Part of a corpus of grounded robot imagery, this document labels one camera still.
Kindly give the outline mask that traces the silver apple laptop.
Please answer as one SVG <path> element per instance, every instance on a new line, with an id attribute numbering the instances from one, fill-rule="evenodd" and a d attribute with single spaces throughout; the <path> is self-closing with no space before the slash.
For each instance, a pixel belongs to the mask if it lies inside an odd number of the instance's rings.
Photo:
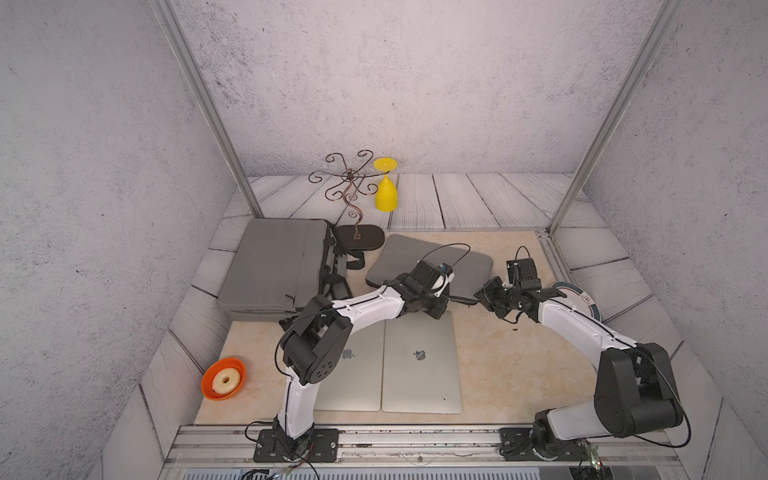
<path id="1" fill-rule="evenodd" d="M 316 411 L 375 412 L 381 408 L 385 323 L 353 333 L 320 384 Z"/>

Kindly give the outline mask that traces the grey zippered laptop bag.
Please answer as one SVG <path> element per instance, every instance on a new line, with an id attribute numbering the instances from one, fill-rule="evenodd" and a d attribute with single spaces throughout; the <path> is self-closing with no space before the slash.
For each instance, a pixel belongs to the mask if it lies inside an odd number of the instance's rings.
<path id="1" fill-rule="evenodd" d="M 218 294 L 219 307 L 234 321 L 272 321 L 296 314 L 317 295 L 328 297 L 335 244 L 325 220 L 250 221 Z"/>

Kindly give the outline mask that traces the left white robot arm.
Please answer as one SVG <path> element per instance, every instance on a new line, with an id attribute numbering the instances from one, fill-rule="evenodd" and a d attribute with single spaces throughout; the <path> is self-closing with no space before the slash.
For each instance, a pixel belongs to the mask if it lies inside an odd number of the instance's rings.
<path id="1" fill-rule="evenodd" d="M 304 440 L 314 428 L 319 384 L 335 369 L 353 334 L 405 314 L 424 312 L 440 318 L 449 302 L 452 266 L 422 259 L 409 272 L 361 296 L 329 300 L 318 295 L 286 320 L 275 352 L 286 378 L 285 396 L 274 428 L 291 441 Z"/>

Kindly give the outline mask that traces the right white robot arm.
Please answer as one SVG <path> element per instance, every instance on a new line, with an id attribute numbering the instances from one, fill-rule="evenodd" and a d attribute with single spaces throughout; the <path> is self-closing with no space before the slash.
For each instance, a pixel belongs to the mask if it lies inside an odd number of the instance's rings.
<path id="1" fill-rule="evenodd" d="M 595 437 L 641 437 L 689 425 L 668 352 L 608 327 L 596 303 L 579 287 L 542 284 L 531 258 L 511 260 L 508 278 L 488 280 L 475 296 L 498 318 L 526 315 L 561 336 L 596 371 L 591 400 L 537 413 L 532 428 L 536 450 Z"/>

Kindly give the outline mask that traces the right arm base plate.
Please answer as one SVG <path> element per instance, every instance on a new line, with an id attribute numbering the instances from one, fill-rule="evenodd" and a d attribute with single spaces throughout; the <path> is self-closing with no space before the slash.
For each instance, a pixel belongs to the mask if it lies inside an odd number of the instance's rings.
<path id="1" fill-rule="evenodd" d="M 556 441 L 536 447 L 532 428 L 505 427 L 499 431 L 499 455 L 505 461 L 545 461 L 545 462 L 580 462 L 588 457 L 587 448 L 582 441 Z"/>

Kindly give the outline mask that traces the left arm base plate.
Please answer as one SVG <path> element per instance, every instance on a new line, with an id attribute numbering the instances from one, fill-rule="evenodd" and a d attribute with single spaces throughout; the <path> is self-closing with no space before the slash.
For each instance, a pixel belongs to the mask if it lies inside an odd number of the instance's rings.
<path id="1" fill-rule="evenodd" d="M 339 436 L 338 429 L 310 428 L 298 439 L 292 439 L 280 427 L 265 429 L 256 440 L 253 461 L 334 463 L 338 457 Z"/>

